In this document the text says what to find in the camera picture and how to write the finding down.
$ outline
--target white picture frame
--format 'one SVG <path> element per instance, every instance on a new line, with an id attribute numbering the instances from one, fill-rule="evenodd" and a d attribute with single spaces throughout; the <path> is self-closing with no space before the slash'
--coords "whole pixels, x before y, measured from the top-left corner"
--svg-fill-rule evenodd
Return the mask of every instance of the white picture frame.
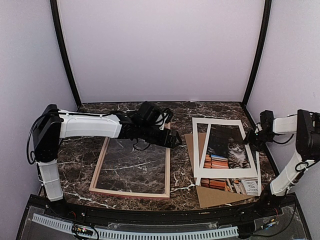
<path id="1" fill-rule="evenodd" d="M 208 124 L 200 164 L 199 164 L 199 140 L 198 140 L 197 124 Z M 193 161 L 194 161 L 193 164 L 194 164 L 194 177 L 197 178 L 196 184 L 198 183 L 197 185 L 200 185 L 201 178 L 215 178 L 215 179 L 257 178 L 258 174 L 257 174 L 254 158 L 252 156 L 252 153 L 248 144 L 245 144 L 244 146 L 245 146 L 245 150 L 246 150 L 248 161 L 250 163 L 251 168 L 242 168 L 242 169 L 240 168 L 233 168 L 233 169 L 204 168 L 211 125 L 238 126 L 242 139 L 245 139 L 246 137 L 246 133 L 241 120 L 193 117 L 192 118 Z"/>
<path id="2" fill-rule="evenodd" d="M 261 182 L 260 156 L 258 151 L 255 152 L 255 159 L 256 159 L 256 170 L 258 174 L 258 196 L 260 196 L 262 192 L 262 182 Z"/>

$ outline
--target black frame edge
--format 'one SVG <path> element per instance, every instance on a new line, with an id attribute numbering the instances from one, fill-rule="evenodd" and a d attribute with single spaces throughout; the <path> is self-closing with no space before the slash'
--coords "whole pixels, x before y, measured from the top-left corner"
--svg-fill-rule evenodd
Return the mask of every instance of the black frame edge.
<path id="1" fill-rule="evenodd" d="M 73 95 L 75 104 L 79 108 L 82 103 L 81 103 L 79 92 L 78 92 L 78 89 L 76 86 L 75 78 L 74 78 L 74 75 L 71 70 L 68 54 L 67 54 L 66 44 L 65 44 L 64 35 L 62 32 L 60 17 L 59 17 L 59 9 L 58 9 L 57 0 L 50 0 L 50 5 L 51 5 L 51 12 L 52 12 L 52 18 L 53 18 L 56 39 L 58 41 L 60 54 L 61 54 L 61 58 L 62 58 L 63 65 L 64 65 L 64 70 L 65 70 L 66 76 L 68 78 L 68 82 L 69 82 L 69 85 L 70 85 L 70 88 L 72 91 L 72 95 Z"/>
<path id="2" fill-rule="evenodd" d="M 254 60 L 253 60 L 253 65 L 252 65 L 250 77 L 249 77 L 248 84 L 246 86 L 246 90 L 245 90 L 243 100 L 242 100 L 242 103 L 245 106 L 247 106 L 247 104 L 248 104 L 252 89 L 254 87 L 259 64 L 260 64 L 260 60 L 261 60 L 261 56 L 262 56 L 262 53 L 264 50 L 267 29 L 268 29 L 268 24 L 269 24 L 269 18 L 270 18 L 270 12 L 271 12 L 271 4 L 272 4 L 272 0 L 265 0 L 265 2 L 264 2 L 264 10 L 263 10 L 263 17 L 262 17 L 262 22 L 261 22 L 259 40 L 258 40 L 258 44 L 256 47 L 256 52 L 255 52 L 255 56 L 254 56 Z"/>
<path id="3" fill-rule="evenodd" d="M 303 230 L 308 238 L 311 240 L 311 235 L 309 232 L 308 225 L 304 219 L 304 215 L 302 209 L 300 207 L 298 198 L 295 193 L 290 193 L 290 195 L 294 196 L 295 200 L 292 198 L 286 198 L 281 203 L 281 206 L 289 206 L 294 203 L 297 204 L 297 212 L 299 213 Z M 29 200 L 27 202 L 25 208 L 25 214 L 23 215 L 19 232 L 17 234 L 17 240 L 20 239 L 22 229 L 25 225 L 26 217 L 28 215 L 28 211 L 30 206 L 34 206 L 37 208 L 44 209 L 44 214 L 57 217 L 50 209 L 46 207 L 48 204 L 48 200 L 44 197 L 36 196 L 31 194 Z M 198 210 L 190 210 L 190 211 L 162 211 L 162 212 L 154 212 L 154 211 L 131 211 L 131 210 L 113 210 L 108 208 L 99 208 L 99 207 L 90 207 L 90 206 L 82 206 L 77 205 L 74 203 L 68 203 L 68 207 L 73 211 L 80 211 L 80 213 L 85 213 L 85 217 L 78 219 L 78 221 L 84 222 L 85 224 L 93 224 L 99 226 L 108 226 L 110 222 L 112 223 L 123 223 L 123 220 L 126 220 L 126 223 L 136 223 L 136 224 L 148 224 L 149 221 L 156 220 L 156 224 L 160 225 L 170 225 L 170 224 L 178 224 L 176 221 L 172 221 L 171 218 L 175 216 L 178 222 L 182 224 L 189 224 L 189 223 L 208 223 L 208 222 L 216 222 L 221 220 L 222 225 L 231 224 L 233 226 L 240 226 L 242 224 L 251 223 L 254 219 L 254 216 L 249 217 L 248 219 L 244 220 L 240 216 L 235 217 L 234 212 L 237 212 L 238 209 L 246 208 L 247 206 L 251 206 L 252 203 L 247 203 L 244 205 L 236 205 L 236 206 L 224 206 L 224 207 L 210 207 L 210 208 L 203 208 Z M 121 216 L 120 221 L 117 219 L 117 215 Z M 164 219 L 158 220 L 158 216 L 166 216 Z"/>
<path id="4" fill-rule="evenodd" d="M 246 117 L 248 118 L 248 120 L 249 120 L 252 128 L 254 129 L 255 126 L 256 126 L 256 124 L 255 124 L 255 121 L 254 121 L 254 119 L 252 118 L 250 112 L 248 111 L 246 105 L 245 105 L 244 103 L 240 103 L 240 106 L 242 107 L 242 110 L 244 111 L 244 114 L 246 115 Z M 276 163 L 275 163 L 275 160 L 274 160 L 274 158 L 272 157 L 272 155 L 271 155 L 271 153 L 270 153 L 270 151 L 269 151 L 269 148 L 267 147 L 266 144 L 263 146 L 263 149 L 262 149 L 262 150 L 264 151 L 265 155 L 266 155 L 267 158 L 269 159 L 269 162 L 270 162 L 270 164 L 271 164 L 271 167 L 272 167 L 272 169 L 273 169 L 273 171 L 274 171 L 275 176 L 276 176 L 276 177 L 279 176 L 280 173 L 279 173 L 279 170 L 278 170 L 277 165 L 276 165 Z"/>

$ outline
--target black base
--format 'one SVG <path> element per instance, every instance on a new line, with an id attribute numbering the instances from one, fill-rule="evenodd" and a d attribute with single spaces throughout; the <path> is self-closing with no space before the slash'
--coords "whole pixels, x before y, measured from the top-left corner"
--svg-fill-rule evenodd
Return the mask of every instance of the black base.
<path id="1" fill-rule="evenodd" d="M 295 204 L 296 195 L 291 193 L 290 196 L 285 198 L 280 208 Z M 30 206 L 44 209 L 44 213 L 50 216 L 65 218 L 67 216 L 70 220 L 81 222 L 84 225 L 98 225 L 108 226 L 110 223 L 122 223 L 122 224 L 135 224 L 135 225 L 190 225 L 201 223 L 213 223 L 218 222 L 219 226 L 232 225 L 237 226 L 240 232 L 249 233 L 254 230 L 254 220 L 261 218 L 261 216 L 253 209 L 255 204 L 248 203 L 240 206 L 228 206 L 228 207 L 216 207 L 201 210 L 190 211 L 133 211 L 133 210 L 116 210 L 105 209 L 98 207 L 83 206 L 73 203 L 65 203 L 64 208 L 66 212 L 62 212 L 61 215 L 55 210 L 49 207 L 50 202 L 40 196 L 31 195 L 26 206 L 27 216 Z M 266 211 L 264 216 L 274 216 L 274 210 Z M 17 239 L 22 234 L 25 219 L 22 219 Z M 309 230 L 306 224 L 304 224 L 305 232 L 309 236 Z"/>

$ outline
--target dark marble surface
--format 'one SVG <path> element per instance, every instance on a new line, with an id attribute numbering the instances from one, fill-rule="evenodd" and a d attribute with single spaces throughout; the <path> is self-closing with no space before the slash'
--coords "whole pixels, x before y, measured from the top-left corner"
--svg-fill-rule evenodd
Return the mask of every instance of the dark marble surface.
<path id="1" fill-rule="evenodd" d="M 139 105 L 139 103 L 88 103 L 83 104 L 79 111 L 127 112 L 137 109 Z M 65 139 L 58 156 L 61 186 L 68 202 L 122 210 L 178 211 L 200 208 L 184 139 L 184 134 L 192 132 L 192 117 L 238 119 L 242 121 L 245 131 L 250 129 L 250 122 L 240 104 L 236 102 L 158 102 L 156 105 L 173 111 L 171 129 L 177 130 L 183 139 L 181 146 L 171 150 L 170 200 L 120 198 L 90 193 L 89 186 L 104 137 L 73 137 Z M 266 185 L 275 178 L 275 175 L 264 153 L 260 154 L 260 167 L 262 184 Z M 255 200 L 256 198 L 251 198 L 245 202 Z"/>
<path id="2" fill-rule="evenodd" d="M 138 149 L 148 146 L 140 140 Z M 150 145 L 133 148 L 130 139 L 109 140 L 95 188 L 132 193 L 164 194 L 166 148 Z"/>

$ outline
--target black metal pole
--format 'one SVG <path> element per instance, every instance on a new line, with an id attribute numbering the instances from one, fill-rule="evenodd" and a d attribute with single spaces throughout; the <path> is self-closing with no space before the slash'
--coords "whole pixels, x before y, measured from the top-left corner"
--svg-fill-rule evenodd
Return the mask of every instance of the black metal pole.
<path id="1" fill-rule="evenodd" d="M 258 68 L 259 68 L 259 64 L 260 64 L 260 60 L 261 60 L 261 56 L 262 56 L 262 52 L 263 52 L 265 40 L 266 40 L 266 34 L 267 34 L 270 11 L 271 11 L 271 3 L 272 3 L 272 0 L 265 0 L 264 2 L 264 10 L 263 10 L 259 40 L 256 47 L 256 52 L 253 60 L 249 81 L 246 86 L 246 90 L 242 100 L 242 103 L 244 104 L 244 106 L 247 106 L 252 89 L 255 84 L 255 80 L 256 80 L 256 76 L 257 76 L 257 72 L 258 72 Z"/>
<path id="2" fill-rule="evenodd" d="M 79 108 L 82 103 L 80 100 L 79 92 L 77 90 L 74 75 L 71 71 L 71 66 L 70 66 L 70 62 L 69 62 L 69 58 L 68 58 L 68 54 L 67 54 L 64 35 L 62 32 L 62 28 L 61 28 L 57 0 L 50 0 L 50 4 L 51 4 L 51 12 L 52 12 L 52 18 L 53 18 L 53 23 L 54 23 L 54 28 L 55 28 L 56 39 L 59 44 L 60 54 L 61 54 L 61 58 L 63 61 L 65 73 L 66 73 L 66 76 L 69 81 L 69 85 L 70 85 L 70 88 L 71 88 L 71 91 L 73 94 L 74 101 L 75 101 L 77 107 Z"/>

